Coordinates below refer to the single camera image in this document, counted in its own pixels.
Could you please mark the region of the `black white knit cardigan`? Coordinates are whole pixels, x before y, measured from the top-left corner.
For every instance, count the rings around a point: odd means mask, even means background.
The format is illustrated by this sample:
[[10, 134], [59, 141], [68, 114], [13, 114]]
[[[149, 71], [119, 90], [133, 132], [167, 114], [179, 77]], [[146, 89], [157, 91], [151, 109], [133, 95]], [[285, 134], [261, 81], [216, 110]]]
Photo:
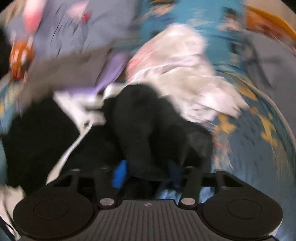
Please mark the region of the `black white knit cardigan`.
[[85, 120], [67, 113], [55, 97], [31, 105], [16, 116], [3, 136], [6, 184], [30, 194], [47, 182], [52, 171], [83, 173], [116, 168], [126, 161], [127, 174], [137, 181], [181, 182], [185, 166], [201, 172], [211, 167], [211, 133], [184, 120], [172, 104], [147, 85], [129, 85], [106, 99]]

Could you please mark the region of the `blue floral quilted bedspread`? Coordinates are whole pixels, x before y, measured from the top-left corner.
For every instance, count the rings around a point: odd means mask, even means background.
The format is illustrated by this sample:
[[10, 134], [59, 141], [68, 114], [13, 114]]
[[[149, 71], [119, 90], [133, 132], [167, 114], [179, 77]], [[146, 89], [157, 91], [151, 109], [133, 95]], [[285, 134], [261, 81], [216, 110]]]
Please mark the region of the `blue floral quilted bedspread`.
[[295, 240], [295, 141], [280, 112], [246, 86], [250, 109], [206, 125], [211, 173], [197, 206], [153, 200], [98, 206], [93, 174], [71, 170], [1, 220], [1, 240]]

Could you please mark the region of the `white floral crumpled garment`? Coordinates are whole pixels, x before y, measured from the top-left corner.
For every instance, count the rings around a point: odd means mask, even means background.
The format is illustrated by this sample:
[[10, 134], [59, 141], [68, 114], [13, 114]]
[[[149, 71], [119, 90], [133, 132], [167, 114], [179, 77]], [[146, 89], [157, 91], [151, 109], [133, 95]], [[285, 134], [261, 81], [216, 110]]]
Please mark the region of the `white floral crumpled garment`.
[[206, 47], [206, 40], [193, 28], [171, 24], [131, 58], [127, 81], [151, 85], [188, 121], [213, 121], [219, 113], [238, 118], [249, 106], [232, 84], [215, 73]]

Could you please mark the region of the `folded grey garment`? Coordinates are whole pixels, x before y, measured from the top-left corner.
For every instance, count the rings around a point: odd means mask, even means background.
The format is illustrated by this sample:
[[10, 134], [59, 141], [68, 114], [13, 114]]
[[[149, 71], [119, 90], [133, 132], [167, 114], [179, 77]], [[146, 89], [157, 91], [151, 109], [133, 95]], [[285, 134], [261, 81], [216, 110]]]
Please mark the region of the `folded grey garment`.
[[29, 68], [27, 83], [19, 95], [19, 103], [30, 105], [57, 90], [67, 91], [72, 87], [95, 85], [112, 51], [117, 50], [104, 47], [84, 53], [35, 60]]

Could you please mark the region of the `folded purple garment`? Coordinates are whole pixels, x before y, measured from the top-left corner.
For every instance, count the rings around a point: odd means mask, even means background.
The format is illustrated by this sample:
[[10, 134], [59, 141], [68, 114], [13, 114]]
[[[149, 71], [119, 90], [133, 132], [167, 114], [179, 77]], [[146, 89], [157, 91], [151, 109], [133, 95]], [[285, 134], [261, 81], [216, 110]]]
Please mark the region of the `folded purple garment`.
[[97, 95], [99, 93], [102, 93], [109, 84], [115, 82], [119, 75], [121, 75], [129, 59], [130, 54], [128, 52], [112, 51], [109, 54], [106, 64], [102, 68], [101, 73], [97, 77], [95, 85], [80, 88], [72, 87], [70, 89], [67, 89], [67, 91], [70, 94]]

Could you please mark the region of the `grey blue blanket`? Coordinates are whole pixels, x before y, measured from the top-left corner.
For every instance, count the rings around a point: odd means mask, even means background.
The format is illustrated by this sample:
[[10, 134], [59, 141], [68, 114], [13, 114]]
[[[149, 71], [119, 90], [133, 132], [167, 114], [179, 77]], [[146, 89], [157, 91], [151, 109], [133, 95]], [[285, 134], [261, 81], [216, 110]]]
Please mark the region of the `grey blue blanket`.
[[295, 54], [284, 44], [248, 30], [242, 44], [240, 60], [249, 79], [288, 121], [295, 122]]

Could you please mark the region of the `blue police cartoon cushion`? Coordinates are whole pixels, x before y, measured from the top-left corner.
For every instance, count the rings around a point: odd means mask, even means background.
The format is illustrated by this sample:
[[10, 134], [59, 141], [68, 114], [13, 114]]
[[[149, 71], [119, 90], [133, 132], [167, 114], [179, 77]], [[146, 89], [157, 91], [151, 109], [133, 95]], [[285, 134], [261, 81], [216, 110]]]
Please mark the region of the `blue police cartoon cushion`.
[[243, 1], [141, 1], [140, 36], [147, 42], [169, 24], [186, 24], [207, 42], [206, 54], [217, 67], [240, 67]]

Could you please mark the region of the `red panda plush toy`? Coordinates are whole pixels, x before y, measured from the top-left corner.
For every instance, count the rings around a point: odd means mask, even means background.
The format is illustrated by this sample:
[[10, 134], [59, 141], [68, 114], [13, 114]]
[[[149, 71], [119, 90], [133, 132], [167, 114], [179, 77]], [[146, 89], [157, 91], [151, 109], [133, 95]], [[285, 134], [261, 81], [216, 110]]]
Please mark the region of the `red panda plush toy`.
[[14, 40], [10, 53], [9, 64], [11, 80], [19, 81], [29, 69], [34, 59], [35, 51], [33, 39]]

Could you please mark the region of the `orange wooden headboard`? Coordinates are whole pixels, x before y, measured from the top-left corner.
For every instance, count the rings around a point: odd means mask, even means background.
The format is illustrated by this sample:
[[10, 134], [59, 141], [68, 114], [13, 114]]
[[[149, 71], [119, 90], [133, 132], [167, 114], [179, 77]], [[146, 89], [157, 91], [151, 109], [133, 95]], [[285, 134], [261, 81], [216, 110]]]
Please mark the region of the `orange wooden headboard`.
[[245, 28], [271, 38], [290, 37], [295, 40], [295, 29], [286, 20], [251, 6], [245, 6]]

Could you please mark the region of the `lavender script pillow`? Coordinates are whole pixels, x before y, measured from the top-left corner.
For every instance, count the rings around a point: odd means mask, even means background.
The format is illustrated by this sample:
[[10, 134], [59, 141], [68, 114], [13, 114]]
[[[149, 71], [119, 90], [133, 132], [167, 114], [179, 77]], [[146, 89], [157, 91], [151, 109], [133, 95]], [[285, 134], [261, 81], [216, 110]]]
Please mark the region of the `lavender script pillow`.
[[139, 44], [139, 1], [47, 1], [34, 36], [36, 57]]

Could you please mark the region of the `pink white plush toy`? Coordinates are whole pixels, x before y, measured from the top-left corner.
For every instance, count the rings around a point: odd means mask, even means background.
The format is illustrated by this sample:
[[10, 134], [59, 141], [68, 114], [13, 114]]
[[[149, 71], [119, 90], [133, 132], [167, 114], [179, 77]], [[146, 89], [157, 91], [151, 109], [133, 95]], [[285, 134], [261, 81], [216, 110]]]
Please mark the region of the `pink white plush toy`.
[[34, 35], [41, 23], [47, 0], [27, 0], [23, 8], [25, 30]]

